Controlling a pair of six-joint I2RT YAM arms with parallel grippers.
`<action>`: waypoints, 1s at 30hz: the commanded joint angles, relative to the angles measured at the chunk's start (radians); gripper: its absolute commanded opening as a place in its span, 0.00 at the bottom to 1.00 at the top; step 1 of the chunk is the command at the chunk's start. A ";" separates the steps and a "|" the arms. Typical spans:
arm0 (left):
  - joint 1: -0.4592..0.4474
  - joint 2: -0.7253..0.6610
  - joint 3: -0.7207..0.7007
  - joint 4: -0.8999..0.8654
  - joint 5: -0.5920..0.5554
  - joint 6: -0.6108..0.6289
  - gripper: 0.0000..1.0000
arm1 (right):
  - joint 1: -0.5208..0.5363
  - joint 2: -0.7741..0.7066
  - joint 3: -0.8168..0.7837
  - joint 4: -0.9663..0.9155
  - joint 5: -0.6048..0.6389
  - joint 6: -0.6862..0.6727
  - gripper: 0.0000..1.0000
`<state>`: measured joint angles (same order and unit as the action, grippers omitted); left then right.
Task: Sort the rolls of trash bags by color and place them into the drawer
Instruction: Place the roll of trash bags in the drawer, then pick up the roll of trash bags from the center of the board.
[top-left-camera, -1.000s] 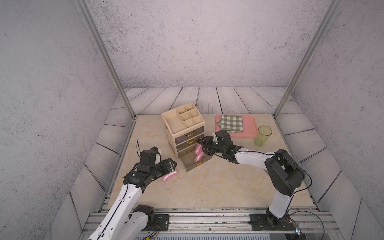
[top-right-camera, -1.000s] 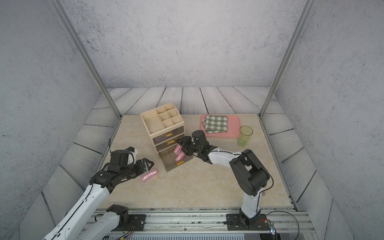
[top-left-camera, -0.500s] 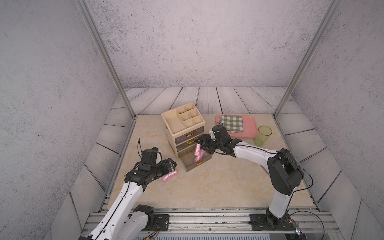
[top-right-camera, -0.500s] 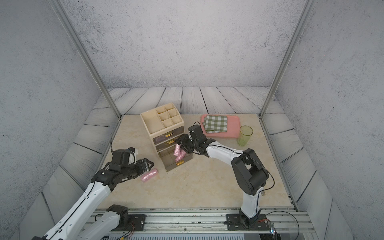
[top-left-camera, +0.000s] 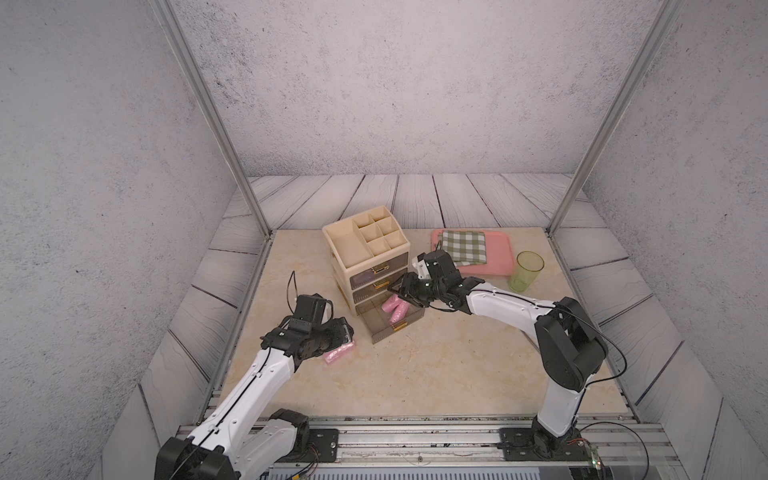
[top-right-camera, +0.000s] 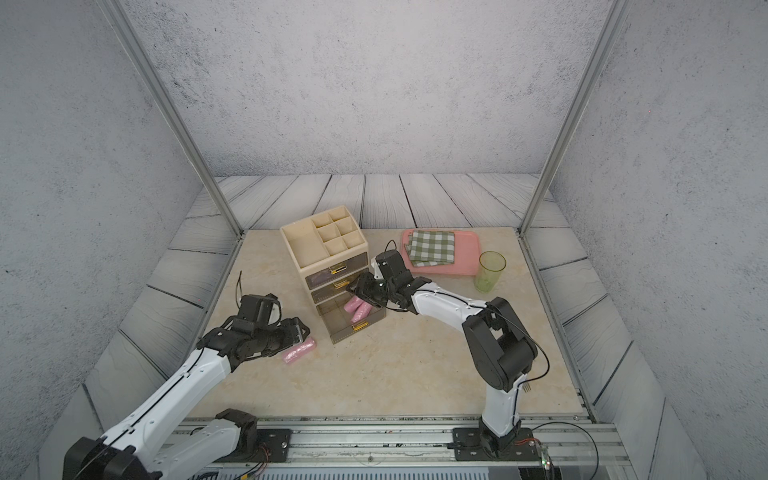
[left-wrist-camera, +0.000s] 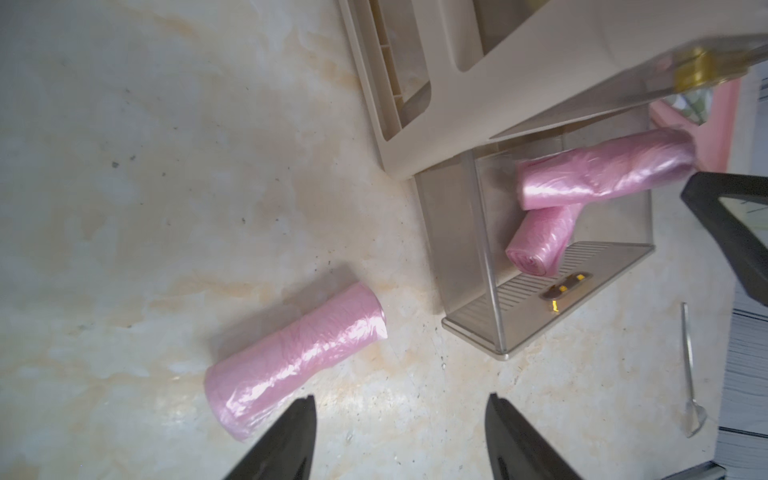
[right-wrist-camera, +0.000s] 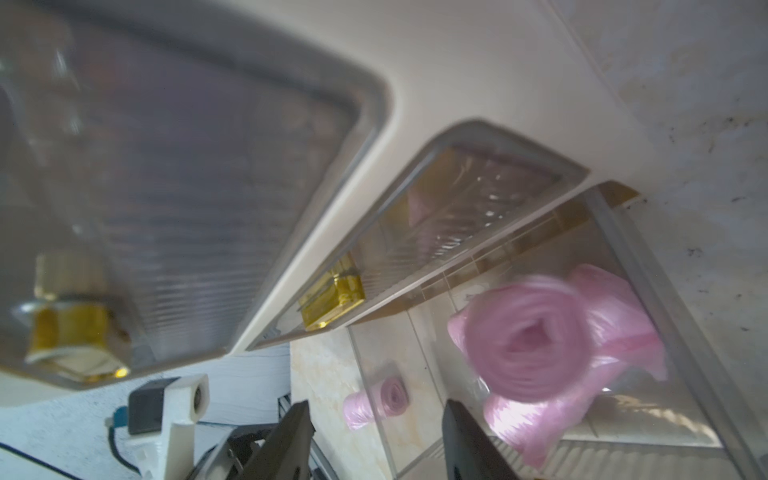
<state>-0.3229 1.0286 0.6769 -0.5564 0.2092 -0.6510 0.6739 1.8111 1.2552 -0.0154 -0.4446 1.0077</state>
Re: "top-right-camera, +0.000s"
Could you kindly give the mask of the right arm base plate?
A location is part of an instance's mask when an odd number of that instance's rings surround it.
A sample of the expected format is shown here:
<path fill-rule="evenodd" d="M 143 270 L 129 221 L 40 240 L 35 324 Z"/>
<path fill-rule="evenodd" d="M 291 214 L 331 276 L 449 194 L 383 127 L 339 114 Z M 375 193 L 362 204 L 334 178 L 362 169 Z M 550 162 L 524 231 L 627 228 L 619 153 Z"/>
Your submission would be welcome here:
<path fill-rule="evenodd" d="M 460 462 L 538 462 L 541 455 L 531 429 L 519 427 L 498 437 L 485 427 L 454 428 L 447 448 Z"/>

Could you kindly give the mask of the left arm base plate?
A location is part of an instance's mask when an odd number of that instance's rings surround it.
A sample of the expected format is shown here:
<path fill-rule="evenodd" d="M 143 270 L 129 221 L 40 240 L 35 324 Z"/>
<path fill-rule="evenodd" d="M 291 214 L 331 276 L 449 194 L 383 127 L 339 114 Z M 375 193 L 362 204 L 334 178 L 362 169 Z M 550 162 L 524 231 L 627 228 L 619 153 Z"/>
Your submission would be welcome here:
<path fill-rule="evenodd" d="M 291 429 L 249 428 L 241 435 L 239 458 L 249 463 L 286 463 L 291 437 Z"/>

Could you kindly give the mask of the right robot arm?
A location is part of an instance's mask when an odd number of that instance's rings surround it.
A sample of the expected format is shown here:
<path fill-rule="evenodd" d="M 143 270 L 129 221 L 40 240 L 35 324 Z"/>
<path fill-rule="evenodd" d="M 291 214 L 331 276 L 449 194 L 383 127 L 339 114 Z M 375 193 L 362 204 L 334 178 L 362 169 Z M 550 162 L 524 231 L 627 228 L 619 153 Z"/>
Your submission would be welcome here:
<path fill-rule="evenodd" d="M 371 270 L 352 281 L 347 291 L 374 307 L 430 317 L 463 333 L 486 384 L 485 406 L 472 432 L 473 450 L 501 459 L 525 443 L 519 402 L 541 350 L 507 300 L 474 300 L 415 277 L 396 250 L 377 255 Z"/>

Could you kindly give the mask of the beige drawer organizer cabinet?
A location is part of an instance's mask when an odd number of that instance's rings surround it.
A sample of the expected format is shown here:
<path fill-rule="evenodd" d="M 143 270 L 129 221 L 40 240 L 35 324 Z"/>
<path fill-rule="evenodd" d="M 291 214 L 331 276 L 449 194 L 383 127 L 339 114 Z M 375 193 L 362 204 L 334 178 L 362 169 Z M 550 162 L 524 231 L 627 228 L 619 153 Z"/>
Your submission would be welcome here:
<path fill-rule="evenodd" d="M 368 242 L 344 205 L 287 224 L 280 233 L 311 302 L 306 276 L 363 252 L 368 254 L 368 265 L 359 270 L 369 267 Z"/>

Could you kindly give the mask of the pink bag roll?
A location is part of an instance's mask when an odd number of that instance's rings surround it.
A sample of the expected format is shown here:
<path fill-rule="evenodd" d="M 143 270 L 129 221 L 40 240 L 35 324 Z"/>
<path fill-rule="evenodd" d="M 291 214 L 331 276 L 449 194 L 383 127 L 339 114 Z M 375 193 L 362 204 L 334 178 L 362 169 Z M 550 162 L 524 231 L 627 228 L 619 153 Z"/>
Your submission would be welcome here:
<path fill-rule="evenodd" d="M 357 324 L 365 320 L 373 310 L 373 306 L 365 301 L 360 305 L 356 312 L 352 315 L 351 322 Z"/>
<path fill-rule="evenodd" d="M 301 344 L 297 344 L 282 354 L 285 364 L 292 364 L 316 349 L 317 343 L 312 337 L 308 337 Z"/>
<path fill-rule="evenodd" d="M 356 310 L 360 307 L 360 305 L 363 303 L 363 300 L 358 298 L 357 296 L 352 296 L 344 305 L 343 309 L 349 313 L 354 314 Z"/>

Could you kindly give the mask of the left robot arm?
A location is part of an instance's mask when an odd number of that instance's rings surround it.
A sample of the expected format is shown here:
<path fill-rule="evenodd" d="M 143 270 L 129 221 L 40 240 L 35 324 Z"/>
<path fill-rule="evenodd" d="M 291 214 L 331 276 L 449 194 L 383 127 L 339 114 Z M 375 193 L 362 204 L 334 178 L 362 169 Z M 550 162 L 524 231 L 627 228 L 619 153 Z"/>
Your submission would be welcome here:
<path fill-rule="evenodd" d="M 185 441 L 165 446 L 193 408 L 241 364 L 271 358 L 304 343 L 310 329 L 285 318 L 273 294 L 245 295 L 238 312 L 208 331 L 182 366 L 146 401 L 97 439 L 66 452 L 65 479 L 188 479 L 212 463 L 245 463 L 246 479 L 284 460 L 285 430 L 260 433 L 255 416 L 226 409 Z"/>

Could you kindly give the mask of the grey translucent drawer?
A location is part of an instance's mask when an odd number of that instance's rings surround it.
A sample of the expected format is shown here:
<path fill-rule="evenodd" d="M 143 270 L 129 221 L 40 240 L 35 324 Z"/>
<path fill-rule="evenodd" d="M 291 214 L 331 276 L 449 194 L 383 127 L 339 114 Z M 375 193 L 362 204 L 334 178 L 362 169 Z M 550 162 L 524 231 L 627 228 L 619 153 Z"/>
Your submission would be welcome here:
<path fill-rule="evenodd" d="M 341 278 L 344 275 L 357 271 L 368 265 L 368 254 L 363 252 L 354 257 L 340 261 L 329 267 L 322 268 L 315 273 L 305 277 L 307 288 L 314 290 L 328 284 L 334 279 Z"/>
<path fill-rule="evenodd" d="M 342 293 L 332 297 L 316 306 L 333 344 L 338 344 L 356 333 L 374 325 L 386 317 L 387 311 L 383 308 L 373 308 L 369 314 L 359 321 L 353 320 L 353 313 L 349 313 L 344 306 L 352 299 L 350 293 Z"/>
<path fill-rule="evenodd" d="M 351 273 L 343 278 L 333 280 L 327 285 L 324 285 L 316 290 L 312 290 L 310 297 L 314 304 L 320 304 L 326 300 L 333 298 L 340 293 L 344 292 L 346 288 L 355 282 L 355 280 L 363 273 L 363 270 L 359 270 Z"/>

